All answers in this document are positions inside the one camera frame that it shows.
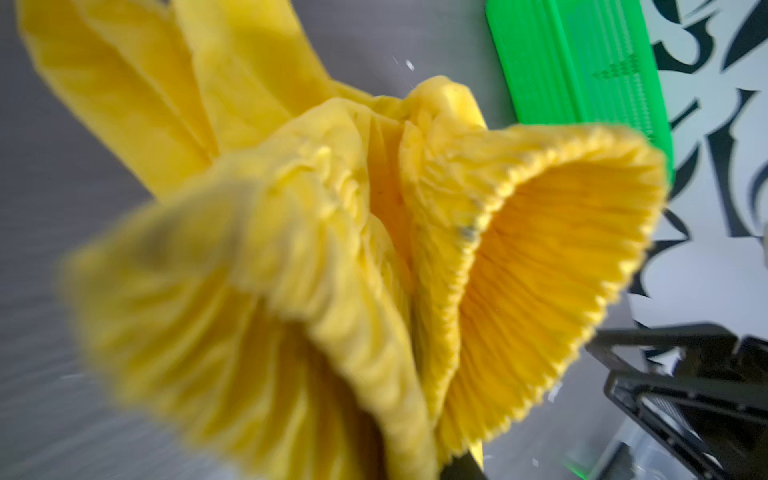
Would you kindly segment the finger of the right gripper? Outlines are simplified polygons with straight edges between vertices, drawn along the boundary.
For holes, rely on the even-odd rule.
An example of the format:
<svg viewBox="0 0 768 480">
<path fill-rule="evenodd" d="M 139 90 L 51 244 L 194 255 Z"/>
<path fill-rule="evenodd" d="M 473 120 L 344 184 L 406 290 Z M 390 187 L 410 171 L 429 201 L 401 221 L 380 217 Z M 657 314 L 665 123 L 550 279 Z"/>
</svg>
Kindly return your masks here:
<svg viewBox="0 0 768 480">
<path fill-rule="evenodd" d="M 646 354 L 678 353 L 674 375 L 734 375 L 738 337 L 714 323 L 660 328 L 601 329 L 586 351 L 611 372 L 650 374 Z"/>
<path fill-rule="evenodd" d="M 697 479 L 767 477 L 767 386 L 613 371 L 604 393 Z"/>
</svg>

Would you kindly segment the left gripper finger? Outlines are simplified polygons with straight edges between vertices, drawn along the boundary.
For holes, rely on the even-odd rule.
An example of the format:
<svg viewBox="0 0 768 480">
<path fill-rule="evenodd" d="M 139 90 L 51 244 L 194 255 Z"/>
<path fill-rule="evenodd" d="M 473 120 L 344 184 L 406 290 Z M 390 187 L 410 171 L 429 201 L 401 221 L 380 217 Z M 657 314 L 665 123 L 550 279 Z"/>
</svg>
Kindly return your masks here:
<svg viewBox="0 0 768 480">
<path fill-rule="evenodd" d="M 487 477 L 474 457 L 466 453 L 442 469 L 440 480 L 487 480 Z"/>
</svg>

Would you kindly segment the yellow shorts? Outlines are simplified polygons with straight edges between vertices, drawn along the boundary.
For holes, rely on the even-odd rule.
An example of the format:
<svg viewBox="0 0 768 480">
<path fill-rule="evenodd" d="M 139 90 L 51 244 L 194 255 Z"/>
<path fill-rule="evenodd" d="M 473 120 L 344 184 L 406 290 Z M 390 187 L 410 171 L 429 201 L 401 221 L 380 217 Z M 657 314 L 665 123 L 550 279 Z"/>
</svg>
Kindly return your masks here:
<svg viewBox="0 0 768 480">
<path fill-rule="evenodd" d="M 526 417 L 642 265 L 664 154 L 332 79 L 287 1 L 20 1 L 53 93 L 152 193 L 65 261 L 116 396 L 264 479 L 435 479 Z"/>
</svg>

